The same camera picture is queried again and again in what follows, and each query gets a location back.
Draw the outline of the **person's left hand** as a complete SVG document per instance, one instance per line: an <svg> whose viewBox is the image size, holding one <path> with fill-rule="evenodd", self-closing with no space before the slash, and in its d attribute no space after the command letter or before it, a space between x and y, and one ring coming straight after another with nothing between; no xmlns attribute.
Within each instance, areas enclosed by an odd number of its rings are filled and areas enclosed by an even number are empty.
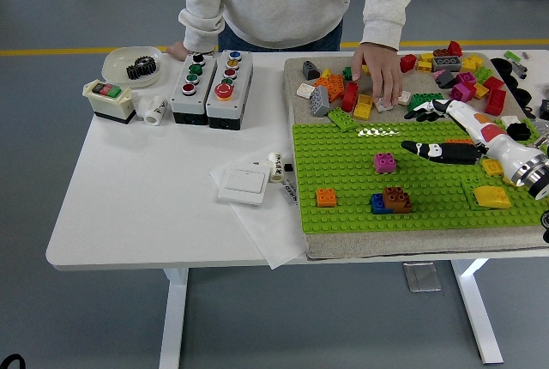
<svg viewBox="0 0 549 369"><path fill-rule="evenodd" d="M383 106L396 105L402 91L402 74L397 51L374 43L361 43L353 54L352 80L357 81L365 64L371 76L372 96L383 100Z"/></svg>

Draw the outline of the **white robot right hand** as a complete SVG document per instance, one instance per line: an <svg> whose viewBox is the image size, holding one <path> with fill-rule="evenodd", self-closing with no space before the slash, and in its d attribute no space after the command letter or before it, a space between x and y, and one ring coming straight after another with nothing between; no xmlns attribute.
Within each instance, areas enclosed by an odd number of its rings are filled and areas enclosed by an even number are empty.
<svg viewBox="0 0 549 369"><path fill-rule="evenodd" d="M497 160L505 177L515 185L526 184L527 176L536 166L548 166L548 158L541 150L515 141L487 115L459 100L430 100L404 116L418 122L442 117L450 117L466 131L480 152Z"/></svg>

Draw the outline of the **person's right hand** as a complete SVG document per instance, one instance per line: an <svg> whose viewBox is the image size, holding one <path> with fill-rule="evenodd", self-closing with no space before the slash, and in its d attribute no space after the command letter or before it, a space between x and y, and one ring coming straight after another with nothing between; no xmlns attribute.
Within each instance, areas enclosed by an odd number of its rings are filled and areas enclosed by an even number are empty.
<svg viewBox="0 0 549 369"><path fill-rule="evenodd" d="M182 41L177 41L172 45L168 45L166 47L166 52L180 61L184 61L190 53Z"/></svg>

